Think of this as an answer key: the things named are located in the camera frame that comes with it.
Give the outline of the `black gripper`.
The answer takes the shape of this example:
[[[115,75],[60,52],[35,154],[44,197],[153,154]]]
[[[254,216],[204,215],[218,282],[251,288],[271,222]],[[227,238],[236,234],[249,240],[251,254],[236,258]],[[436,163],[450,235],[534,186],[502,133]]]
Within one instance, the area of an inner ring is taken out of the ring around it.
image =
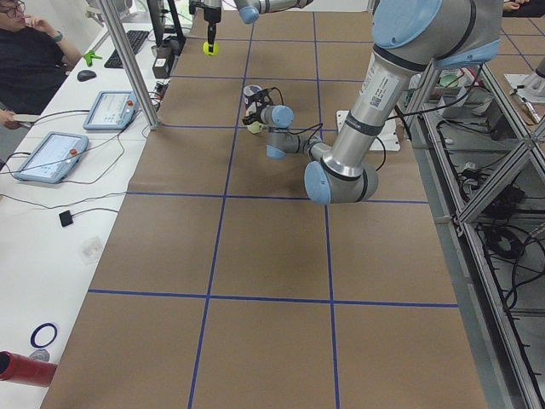
[[[245,126],[257,126],[260,124],[266,124],[265,111],[267,109],[267,103],[256,102],[255,111],[244,116],[242,121]]]
[[[216,38],[216,24],[221,22],[221,9],[205,7],[204,19],[208,22],[207,42],[214,43]]]

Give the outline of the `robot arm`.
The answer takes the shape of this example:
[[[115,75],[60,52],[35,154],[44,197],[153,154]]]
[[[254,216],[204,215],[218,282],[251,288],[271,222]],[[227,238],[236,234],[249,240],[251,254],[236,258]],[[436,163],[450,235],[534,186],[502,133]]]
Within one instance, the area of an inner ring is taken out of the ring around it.
[[[261,14],[277,13],[288,9],[303,9],[313,0],[241,0],[235,1],[235,8],[245,24],[252,24]],[[206,55],[217,54],[216,26],[221,22],[222,1],[190,1],[189,11],[195,15],[196,9],[204,12],[204,20],[208,23],[207,41],[203,44]]]
[[[260,107],[250,116],[268,127],[267,156],[310,158],[308,198],[321,205],[359,202],[374,194],[378,177],[364,156],[381,133],[411,78],[429,63],[438,69],[477,65],[499,50],[501,1],[381,1],[373,21],[373,54],[359,97],[335,143],[292,135],[292,111]]]

